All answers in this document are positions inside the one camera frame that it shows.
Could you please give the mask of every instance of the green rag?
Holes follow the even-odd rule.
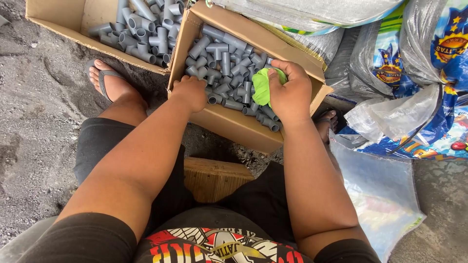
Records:
[[[288,82],[286,74],[280,69],[275,69],[278,72],[279,82],[281,82],[281,85]],[[264,68],[259,70],[255,75],[252,76],[252,82],[255,87],[255,93],[252,95],[252,98],[258,105],[264,106],[268,104],[268,106],[271,107],[270,81],[268,80],[268,71],[269,68]]]

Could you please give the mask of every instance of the wooden board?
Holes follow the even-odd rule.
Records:
[[[185,186],[201,203],[213,203],[232,194],[254,177],[242,164],[187,157]]]

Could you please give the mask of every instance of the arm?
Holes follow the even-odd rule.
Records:
[[[309,76],[292,62],[274,60],[271,64],[289,79],[282,86],[276,71],[269,71],[271,106],[285,130],[286,198],[299,249],[314,258],[335,241],[354,238],[368,242],[340,174],[310,118]]]
[[[171,98],[136,127],[93,169],[57,221],[95,212],[126,223],[139,240],[151,203],[174,167],[190,115],[206,105],[205,82],[184,76]]]

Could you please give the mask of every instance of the right hand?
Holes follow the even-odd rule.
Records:
[[[174,81],[171,99],[178,98],[183,100],[183,105],[187,105],[191,113],[199,112],[205,108],[206,101],[208,100],[205,87],[205,80],[185,75],[180,81]]]
[[[275,59],[271,65],[281,69],[288,77],[288,82],[281,85],[276,70],[268,71],[270,103],[273,111],[285,125],[311,121],[309,107],[312,83],[306,71],[290,61]]]

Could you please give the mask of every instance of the cardboard box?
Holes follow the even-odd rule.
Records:
[[[118,0],[26,0],[26,18],[88,48],[158,74],[169,74],[171,62],[164,69],[88,37],[90,27],[106,22],[115,24],[117,2]]]
[[[199,1],[184,13],[169,78],[168,96],[171,94],[174,81],[180,80],[185,75],[185,59],[193,40],[200,37],[204,23],[246,41],[258,51],[268,53],[272,58],[289,60],[301,65],[312,81],[310,116],[318,108],[325,95],[333,91],[332,88],[324,85],[325,78],[322,63],[319,60],[288,45],[240,14],[216,5],[209,8],[204,1]],[[280,132],[271,132],[268,127],[260,125],[255,117],[244,116],[240,111],[227,109],[218,104],[207,104],[203,111],[193,114],[190,121],[262,153],[271,153],[281,147],[284,142]]]
[[[187,157],[184,184],[201,203],[214,203],[254,179],[243,164]]]

